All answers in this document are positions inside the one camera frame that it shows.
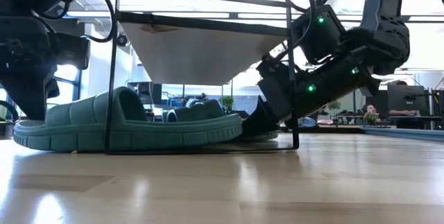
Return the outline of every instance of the wooden floor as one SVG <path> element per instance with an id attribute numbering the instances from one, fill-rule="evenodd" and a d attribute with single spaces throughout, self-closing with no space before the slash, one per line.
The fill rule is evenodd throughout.
<path id="1" fill-rule="evenodd" d="M 294 153 L 195 156 L 0 141 L 0 223 L 444 223 L 444 144 L 301 137 Z"/>

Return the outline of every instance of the window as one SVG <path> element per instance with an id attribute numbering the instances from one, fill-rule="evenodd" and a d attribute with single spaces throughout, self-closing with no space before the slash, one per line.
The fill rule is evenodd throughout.
<path id="1" fill-rule="evenodd" d="M 75 66 L 67 64 L 67 65 L 58 65 L 57 71 L 54 73 L 56 78 L 62 78 L 69 81 L 75 81 L 77 78 L 79 70 L 75 68 Z"/>
<path id="2" fill-rule="evenodd" d="M 5 89 L 0 89 L 0 100 L 6 101 L 6 96 L 8 94 L 6 93 Z"/>
<path id="3" fill-rule="evenodd" d="M 46 102 L 50 104 L 62 104 L 72 102 L 74 95 L 74 85 L 61 81 L 57 81 L 57 84 L 58 89 L 60 90 L 60 95 L 55 98 L 48 98 Z"/>
<path id="4" fill-rule="evenodd" d="M 444 24 L 407 23 L 410 30 L 410 57 L 402 68 L 444 69 L 442 43 Z"/>
<path id="5" fill-rule="evenodd" d="M 51 108 L 54 107 L 54 106 L 56 106 L 56 104 L 53 104 L 53 103 L 47 103 L 47 104 L 46 104 L 46 110 L 49 110 L 49 109 L 51 109 Z"/>

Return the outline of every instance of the teal slide sandal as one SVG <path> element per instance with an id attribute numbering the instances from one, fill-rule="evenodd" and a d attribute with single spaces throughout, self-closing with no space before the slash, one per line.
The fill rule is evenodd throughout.
<path id="1" fill-rule="evenodd" d="M 214 102 L 168 113 L 167 123 L 146 120 L 144 106 L 127 87 L 114 90 L 111 151 L 181 149 L 230 141 L 242 133 L 241 119 L 223 116 Z M 108 93 L 51 108 L 45 121 L 20 121 L 14 140 L 35 150 L 101 152 Z"/>

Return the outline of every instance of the green led light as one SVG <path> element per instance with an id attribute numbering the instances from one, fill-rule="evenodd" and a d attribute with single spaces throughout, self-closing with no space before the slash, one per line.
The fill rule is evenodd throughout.
<path id="1" fill-rule="evenodd" d="M 352 70 L 352 74 L 357 74 L 359 72 L 359 69 L 357 68 L 357 67 L 355 67 L 353 70 Z"/>
<path id="2" fill-rule="evenodd" d="M 308 88 L 307 88 L 307 91 L 308 92 L 314 92 L 316 90 L 316 86 L 314 86 L 314 85 L 310 85 Z"/>

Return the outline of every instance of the potted plant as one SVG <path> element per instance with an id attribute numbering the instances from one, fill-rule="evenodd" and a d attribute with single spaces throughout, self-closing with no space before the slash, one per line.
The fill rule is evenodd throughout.
<path id="1" fill-rule="evenodd" d="M 378 115 L 375 113 L 370 113 L 370 112 L 366 112 L 364 114 L 364 121 L 368 124 L 368 125 L 375 125 L 376 120 L 378 120 Z"/>
<path id="2" fill-rule="evenodd" d="M 219 102 L 221 102 L 221 105 L 226 113 L 230 113 L 231 111 L 233 111 L 234 99 L 232 96 L 222 96 L 219 99 Z"/>
<path id="3" fill-rule="evenodd" d="M 329 110 L 333 110 L 333 115 L 336 116 L 336 110 L 341 109 L 341 102 L 336 100 L 335 102 L 331 102 L 328 104 L 327 108 Z"/>

